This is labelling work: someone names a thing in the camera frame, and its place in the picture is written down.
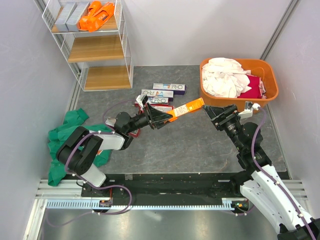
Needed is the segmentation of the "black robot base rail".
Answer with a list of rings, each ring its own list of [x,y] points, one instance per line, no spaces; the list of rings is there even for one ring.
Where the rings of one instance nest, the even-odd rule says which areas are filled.
[[[111,190],[97,190],[87,183],[82,197],[112,197],[114,204],[127,204],[129,189],[133,206],[218,205],[223,198],[242,199],[239,173],[127,173],[107,174]]]

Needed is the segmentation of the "orange box with label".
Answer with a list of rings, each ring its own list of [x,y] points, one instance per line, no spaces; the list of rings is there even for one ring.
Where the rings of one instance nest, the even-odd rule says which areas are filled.
[[[168,120],[169,122],[173,122],[177,120],[179,117],[200,110],[205,105],[205,102],[202,97],[190,101],[184,105],[181,105],[177,108],[174,108],[167,112],[167,114],[172,115],[172,117]]]

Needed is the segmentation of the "orange box front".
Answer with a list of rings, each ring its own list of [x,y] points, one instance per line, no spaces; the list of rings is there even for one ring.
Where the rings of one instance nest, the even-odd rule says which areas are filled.
[[[103,5],[93,16],[87,20],[87,30],[91,33],[98,30],[104,25],[113,15],[115,4],[108,2]]]

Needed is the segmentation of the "red barcode toothpaste box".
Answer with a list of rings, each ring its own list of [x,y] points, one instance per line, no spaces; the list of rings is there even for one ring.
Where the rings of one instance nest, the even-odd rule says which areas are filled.
[[[144,112],[144,109],[141,106],[139,106],[138,104],[135,104],[134,106],[138,108],[140,113]],[[151,105],[150,107],[148,107],[149,110],[151,108],[156,109],[161,112],[164,112],[164,113],[167,113],[167,112],[173,110],[174,106],[171,106],[171,105]]]

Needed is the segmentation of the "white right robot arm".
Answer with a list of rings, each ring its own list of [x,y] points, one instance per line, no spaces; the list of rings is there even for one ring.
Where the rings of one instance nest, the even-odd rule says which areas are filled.
[[[261,147],[261,127],[267,118],[264,109],[252,102],[242,112],[234,104],[204,105],[203,109],[214,127],[225,132],[238,151],[243,171],[230,179],[230,193],[249,200],[273,226],[279,240],[318,240],[320,220],[296,200]],[[261,122],[241,124],[241,118],[252,116],[254,111],[263,112]]]

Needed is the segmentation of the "red silver R&O box front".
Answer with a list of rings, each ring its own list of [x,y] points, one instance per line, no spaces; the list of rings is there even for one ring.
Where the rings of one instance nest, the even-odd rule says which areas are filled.
[[[115,123],[116,123],[116,119],[115,118],[110,118],[108,117],[107,120],[105,121],[105,124],[110,127],[111,129],[115,130]],[[137,138],[141,133],[140,129],[134,130],[132,132],[129,132],[128,135],[133,137],[133,138]]]

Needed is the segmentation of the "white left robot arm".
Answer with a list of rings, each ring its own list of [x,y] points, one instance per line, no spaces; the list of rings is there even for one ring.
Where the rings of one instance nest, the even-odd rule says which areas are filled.
[[[146,103],[143,112],[135,116],[130,116],[124,111],[118,113],[111,132],[91,132],[83,126],[77,127],[55,156],[64,164],[66,172],[77,175],[92,186],[95,194],[104,197],[109,193],[110,185],[107,176],[94,164],[98,151],[125,150],[133,140],[131,132],[146,126],[160,129],[173,117],[173,114],[157,110]]]

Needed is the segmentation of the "orange toothpaste box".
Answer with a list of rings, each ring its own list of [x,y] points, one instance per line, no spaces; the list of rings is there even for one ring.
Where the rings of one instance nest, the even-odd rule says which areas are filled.
[[[98,0],[93,1],[89,4],[87,8],[87,13],[81,17],[79,20],[79,30],[80,31],[87,31],[88,30],[88,20],[98,12],[98,10],[102,7],[102,3]]]

